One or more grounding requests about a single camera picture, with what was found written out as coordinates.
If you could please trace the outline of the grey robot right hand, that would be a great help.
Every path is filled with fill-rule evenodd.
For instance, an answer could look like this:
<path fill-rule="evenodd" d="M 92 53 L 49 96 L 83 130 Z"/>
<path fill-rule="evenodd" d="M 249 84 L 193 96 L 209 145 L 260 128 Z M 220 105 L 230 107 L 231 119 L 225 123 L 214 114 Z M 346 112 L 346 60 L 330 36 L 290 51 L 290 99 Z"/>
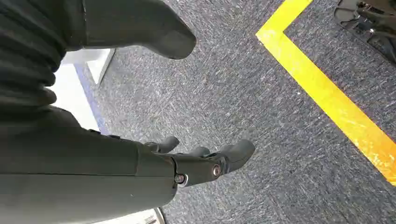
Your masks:
<path fill-rule="evenodd" d="M 89 224 L 162 207 L 178 187 L 217 180 L 255 151 L 173 154 L 175 137 L 140 143 L 88 130 L 50 90 L 69 51 L 139 45 L 184 59 L 196 37 L 160 0 L 0 3 L 0 221 Z"/>

